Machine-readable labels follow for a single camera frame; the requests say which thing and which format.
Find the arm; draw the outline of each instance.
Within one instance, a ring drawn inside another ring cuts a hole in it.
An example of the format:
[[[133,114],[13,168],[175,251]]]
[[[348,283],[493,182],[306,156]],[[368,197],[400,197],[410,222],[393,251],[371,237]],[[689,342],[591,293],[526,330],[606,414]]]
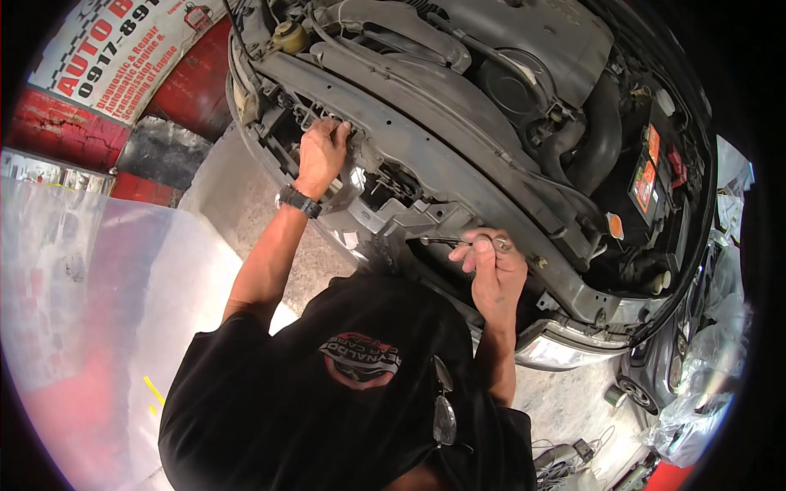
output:
[[[349,123],[339,124],[334,119],[314,121],[300,141],[300,171],[292,183],[294,189],[314,201],[325,194],[343,166],[350,128]],[[222,322],[246,310],[270,326],[307,222],[300,210],[281,205],[237,273]]]
[[[465,272],[475,270],[472,300],[486,325],[475,353],[475,364],[497,404],[510,407],[516,392],[516,307],[527,280],[527,263],[514,247],[500,251],[490,237],[503,237],[504,230],[474,229],[461,235],[471,246],[461,245],[450,252],[451,261],[464,260]]]

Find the eyeglasses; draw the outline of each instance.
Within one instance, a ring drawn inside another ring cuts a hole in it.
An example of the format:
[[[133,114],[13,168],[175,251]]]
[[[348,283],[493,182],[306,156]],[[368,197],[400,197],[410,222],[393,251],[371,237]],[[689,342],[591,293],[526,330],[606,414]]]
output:
[[[439,448],[442,445],[452,445],[456,442],[456,413],[453,410],[453,405],[445,397],[448,392],[453,392],[453,379],[437,355],[434,355],[432,359],[437,372],[437,380],[442,387],[434,403],[434,426],[432,428],[432,434],[437,441],[437,448]]]

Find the battery label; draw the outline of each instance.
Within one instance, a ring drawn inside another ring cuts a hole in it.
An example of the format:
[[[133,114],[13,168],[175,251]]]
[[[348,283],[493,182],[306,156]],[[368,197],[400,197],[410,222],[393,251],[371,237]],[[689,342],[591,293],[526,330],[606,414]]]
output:
[[[649,207],[649,200],[652,197],[652,191],[655,188],[655,166],[652,162],[647,161],[644,170],[639,167],[636,170],[636,178],[634,179],[633,192],[636,195],[641,210],[647,213]]]
[[[658,134],[658,130],[649,123],[649,131],[647,134],[647,147],[649,151],[649,156],[652,158],[652,163],[655,167],[658,167],[658,155],[660,154],[660,135]]]

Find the hand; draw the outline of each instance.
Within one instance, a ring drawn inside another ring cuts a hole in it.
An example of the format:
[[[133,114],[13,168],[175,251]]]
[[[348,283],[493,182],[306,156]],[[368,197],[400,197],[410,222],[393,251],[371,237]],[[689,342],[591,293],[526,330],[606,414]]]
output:
[[[316,119],[300,138],[300,172],[292,187],[316,201],[341,172],[352,125],[333,118]]]
[[[491,239],[506,239],[511,247],[501,251]],[[472,282],[472,300],[483,318],[486,329],[515,329],[516,307],[521,290],[527,281],[527,263],[516,250],[505,230],[473,229],[461,234],[464,242],[448,254],[451,261],[464,260],[461,269],[466,273],[475,270]]]

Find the black t-shirt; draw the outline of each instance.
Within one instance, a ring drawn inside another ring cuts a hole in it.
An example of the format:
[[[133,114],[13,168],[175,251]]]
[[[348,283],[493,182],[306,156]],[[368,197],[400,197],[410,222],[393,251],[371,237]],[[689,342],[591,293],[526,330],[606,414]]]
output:
[[[456,444],[439,448],[435,354],[457,419]],[[195,335],[159,450],[178,491],[381,489],[427,456],[457,490],[535,489],[529,417],[483,389],[466,323],[389,277],[336,282],[272,337],[249,313]]]

